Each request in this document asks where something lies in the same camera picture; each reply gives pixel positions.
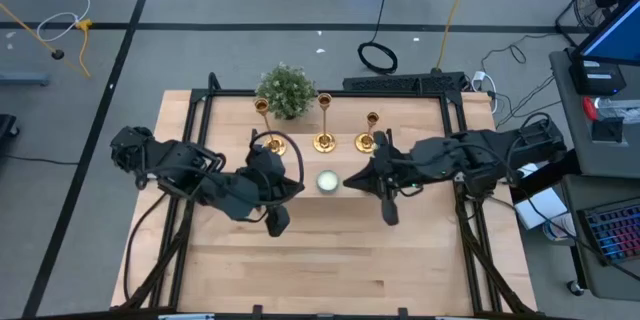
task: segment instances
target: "colorful keyboard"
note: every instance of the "colorful keyboard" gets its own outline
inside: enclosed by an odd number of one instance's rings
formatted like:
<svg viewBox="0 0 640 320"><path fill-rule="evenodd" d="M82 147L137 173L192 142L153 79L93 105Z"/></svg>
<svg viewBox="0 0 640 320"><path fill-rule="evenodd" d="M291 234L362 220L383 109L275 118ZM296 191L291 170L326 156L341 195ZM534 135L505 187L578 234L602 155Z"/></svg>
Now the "colorful keyboard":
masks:
<svg viewBox="0 0 640 320"><path fill-rule="evenodd" d="M612 263L640 258L640 198L580 211L591 244Z"/></svg>

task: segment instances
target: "small green plant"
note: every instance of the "small green plant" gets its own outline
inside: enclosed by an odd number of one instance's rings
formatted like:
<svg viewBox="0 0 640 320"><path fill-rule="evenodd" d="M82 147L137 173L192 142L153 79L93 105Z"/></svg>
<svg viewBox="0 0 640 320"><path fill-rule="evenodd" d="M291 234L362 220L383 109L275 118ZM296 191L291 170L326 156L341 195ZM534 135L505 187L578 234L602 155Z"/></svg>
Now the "small green plant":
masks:
<svg viewBox="0 0 640 320"><path fill-rule="evenodd" d="M293 119L309 110L309 104L316 96L313 85L301 68L280 63L270 73L262 74L256 94L269 100L269 111L276 119Z"/></svg>

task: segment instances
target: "gray floor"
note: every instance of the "gray floor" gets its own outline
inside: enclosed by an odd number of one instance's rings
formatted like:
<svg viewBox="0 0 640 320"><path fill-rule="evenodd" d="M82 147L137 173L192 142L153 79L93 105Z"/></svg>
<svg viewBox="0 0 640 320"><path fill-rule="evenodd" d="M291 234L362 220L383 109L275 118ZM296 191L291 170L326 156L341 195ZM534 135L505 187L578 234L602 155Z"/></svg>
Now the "gray floor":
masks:
<svg viewBox="0 0 640 320"><path fill-rule="evenodd" d="M2 0L26 21L55 12L81 12L81 0ZM380 0L148 0L144 22L195 23L373 23ZM455 24L551 25L568 0L462 0ZM125 22L136 0L92 0L94 22ZM385 23L445 23L453 0L387 0ZM0 15L0 21L7 21ZM8 149L24 156L78 160L98 102L111 72L124 31L91 32L86 56L94 74L78 76L26 32L0 30L0 68L46 71L48 87L0 88L0 113L20 118L22 134ZM162 93L167 89L204 87L210 71L225 88L254 88L260 73L280 61L303 66L325 89L341 88L344 77L370 75L356 54L370 32L138 31L82 187L67 236L39 314L106 309L120 266L137 191L133 179L109 159L108 142L125 125L153 128ZM470 76L480 59L524 34L452 33L442 64ZM435 65L440 33L383 32L378 41L400 59L398 73L427 72ZM82 37L71 32L56 46L75 61ZM528 39L521 48L528 62L517 64L507 53L492 56L487 70L498 91L518 101L550 75L549 52L566 45L559 36ZM523 109L558 99L549 86ZM548 109L568 137L560 106ZM502 109L496 119L506 115ZM505 126L515 127L514 120ZM4 160L0 166L0 318L20 316L50 234L73 177L73 167ZM590 294L570 295L564 282L573 279L569 250L551 245L538 232L523 235L538 305L550 315L585 319L635 318L640 304L606 301Z"/></svg>

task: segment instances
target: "gold candle holder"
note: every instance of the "gold candle holder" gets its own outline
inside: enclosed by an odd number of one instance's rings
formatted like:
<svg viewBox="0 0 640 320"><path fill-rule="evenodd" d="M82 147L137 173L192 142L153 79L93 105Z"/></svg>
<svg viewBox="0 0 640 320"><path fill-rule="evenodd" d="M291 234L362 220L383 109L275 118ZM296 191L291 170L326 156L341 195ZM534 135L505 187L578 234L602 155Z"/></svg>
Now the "gold candle holder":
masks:
<svg viewBox="0 0 640 320"><path fill-rule="evenodd" d="M267 125L267 130L271 131L269 120L267 120L269 101L265 98L257 98L253 105L256 107L256 112L264 118L264 124ZM273 134L269 134L269 138L264 142L264 147L269 148L278 155L282 155L287 151L287 143L284 141L284 138Z"/></svg>
<svg viewBox="0 0 640 320"><path fill-rule="evenodd" d="M371 135L371 129L376 125L376 123L380 120L380 116L378 116L375 112L370 112L367 115L367 124L369 125L369 129L367 129L366 133L362 133L356 136L356 148L358 151L363 153L371 153L375 149L375 143L373 140L373 135Z"/></svg>
<svg viewBox="0 0 640 320"><path fill-rule="evenodd" d="M318 95L318 103L322 109L322 132L313 138L313 147L319 152L327 153L336 148L336 138L327 132L327 109L331 104L331 95L322 93Z"/></svg>

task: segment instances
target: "computer monitor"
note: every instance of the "computer monitor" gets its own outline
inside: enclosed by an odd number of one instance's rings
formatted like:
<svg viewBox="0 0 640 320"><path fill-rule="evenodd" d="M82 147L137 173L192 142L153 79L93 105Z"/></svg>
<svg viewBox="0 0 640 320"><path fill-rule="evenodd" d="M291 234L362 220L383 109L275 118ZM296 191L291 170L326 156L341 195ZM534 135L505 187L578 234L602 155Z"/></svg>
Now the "computer monitor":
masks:
<svg viewBox="0 0 640 320"><path fill-rule="evenodd" d="M614 95L626 86L618 65L640 65L640 0L623 0L573 51L571 75L583 95Z"/></svg>

